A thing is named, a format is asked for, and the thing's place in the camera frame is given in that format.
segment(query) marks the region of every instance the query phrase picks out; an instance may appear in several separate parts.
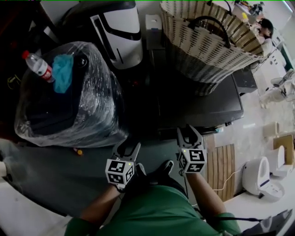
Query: tile floor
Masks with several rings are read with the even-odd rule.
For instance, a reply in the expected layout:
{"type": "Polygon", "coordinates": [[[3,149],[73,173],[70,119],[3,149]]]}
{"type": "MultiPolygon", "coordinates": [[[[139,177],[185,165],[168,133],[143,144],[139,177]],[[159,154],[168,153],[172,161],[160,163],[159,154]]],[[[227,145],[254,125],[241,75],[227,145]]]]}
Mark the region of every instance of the tile floor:
{"type": "MultiPolygon", "coordinates": [[[[280,124],[280,131],[294,130],[293,104],[282,101],[271,103],[267,109],[260,107],[259,95],[263,94],[270,80],[264,78],[258,70],[254,73],[258,90],[241,97],[244,108],[244,118],[233,125],[225,127],[224,131],[215,134],[215,146],[235,144],[236,171],[248,160],[263,155],[265,149],[272,148],[272,139],[262,135],[262,126],[273,121],[280,124]]],[[[242,189],[242,172],[236,174],[235,192],[242,189]]]]}

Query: white appliance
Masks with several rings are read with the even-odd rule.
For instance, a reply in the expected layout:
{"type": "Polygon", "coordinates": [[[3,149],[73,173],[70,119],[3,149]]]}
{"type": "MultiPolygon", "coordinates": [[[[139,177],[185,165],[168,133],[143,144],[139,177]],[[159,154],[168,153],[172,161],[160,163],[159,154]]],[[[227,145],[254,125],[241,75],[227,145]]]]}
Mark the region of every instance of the white appliance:
{"type": "Polygon", "coordinates": [[[265,156],[268,159],[270,172],[279,177],[286,177],[293,170],[292,165],[285,164],[285,148],[280,146],[275,150],[267,150],[265,156]]]}
{"type": "Polygon", "coordinates": [[[280,183],[270,181],[269,163],[266,157],[248,161],[243,169],[242,186],[253,195],[261,195],[271,201],[281,199],[285,190],[280,183]]]}
{"type": "Polygon", "coordinates": [[[102,45],[116,69],[132,68],[142,61],[135,1],[81,1],[67,13],[63,27],[75,39],[93,42],[100,51],[102,45]]]}

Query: person's arm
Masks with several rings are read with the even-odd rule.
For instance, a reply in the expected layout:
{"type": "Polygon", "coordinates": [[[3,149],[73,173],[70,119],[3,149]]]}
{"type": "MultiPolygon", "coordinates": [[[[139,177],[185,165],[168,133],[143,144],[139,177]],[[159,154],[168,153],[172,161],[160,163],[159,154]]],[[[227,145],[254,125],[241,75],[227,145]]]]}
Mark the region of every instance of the person's arm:
{"type": "Polygon", "coordinates": [[[200,173],[186,174],[186,177],[205,218],[226,212],[224,203],[200,173]]]}
{"type": "Polygon", "coordinates": [[[119,195],[116,187],[110,185],[82,212],[80,218],[101,227],[119,195]]]}

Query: plastic wrap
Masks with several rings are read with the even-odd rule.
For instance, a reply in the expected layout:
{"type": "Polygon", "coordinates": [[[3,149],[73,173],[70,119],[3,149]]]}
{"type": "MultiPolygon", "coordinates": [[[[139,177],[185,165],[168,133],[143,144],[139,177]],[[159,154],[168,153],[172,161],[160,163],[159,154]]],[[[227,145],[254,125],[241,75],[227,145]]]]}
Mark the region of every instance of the plastic wrap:
{"type": "Polygon", "coordinates": [[[43,58],[52,63],[54,57],[59,54],[75,56],[78,53],[87,56],[88,64],[85,66],[88,68],[83,78],[78,111],[73,125],[50,135],[34,134],[26,116],[26,109],[33,102],[32,94],[36,92],[35,90],[42,89],[34,86],[36,80],[40,81],[41,78],[27,70],[21,83],[14,124],[15,132],[21,138],[40,147],[57,145],[95,148],[113,145],[128,135],[127,129],[122,125],[124,123],[122,90],[94,44],[87,42],[64,44],[43,55],[43,58]]]}

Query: wicker basket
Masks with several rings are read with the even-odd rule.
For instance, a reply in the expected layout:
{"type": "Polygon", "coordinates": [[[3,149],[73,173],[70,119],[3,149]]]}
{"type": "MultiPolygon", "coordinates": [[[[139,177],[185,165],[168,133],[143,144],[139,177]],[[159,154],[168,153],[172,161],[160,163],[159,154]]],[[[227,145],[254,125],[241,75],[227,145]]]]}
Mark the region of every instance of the wicker basket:
{"type": "Polygon", "coordinates": [[[208,95],[228,75],[263,57],[247,25],[208,1],[162,1],[166,57],[208,95]]]}

